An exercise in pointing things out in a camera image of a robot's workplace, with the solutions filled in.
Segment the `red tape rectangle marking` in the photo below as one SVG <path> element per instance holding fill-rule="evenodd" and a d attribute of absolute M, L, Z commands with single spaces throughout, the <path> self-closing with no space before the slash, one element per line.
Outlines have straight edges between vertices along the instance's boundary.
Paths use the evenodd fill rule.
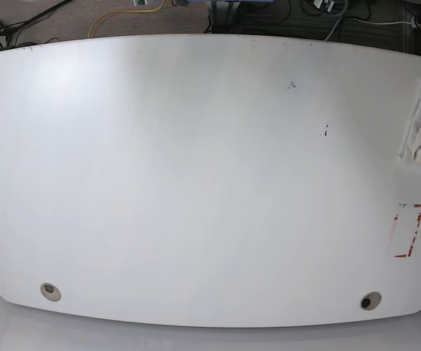
<path fill-rule="evenodd" d="M 421 204 L 400 204 L 390 233 L 393 257 L 410 257 L 421 222 Z"/>

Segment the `black tripod legs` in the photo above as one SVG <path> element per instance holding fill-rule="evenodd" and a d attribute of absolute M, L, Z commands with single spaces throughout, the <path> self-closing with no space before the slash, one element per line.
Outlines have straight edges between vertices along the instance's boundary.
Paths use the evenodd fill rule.
<path fill-rule="evenodd" d="M 36 14 L 28 20 L 23 20 L 16 23 L 6 24 L 0 20 L 0 49 L 5 47 L 11 47 L 12 38 L 21 33 L 24 29 L 35 25 L 41 20 L 46 20 L 49 18 L 55 11 L 60 8 L 70 4 L 72 0 L 60 1 L 59 3 L 49 7 L 48 9 Z"/>

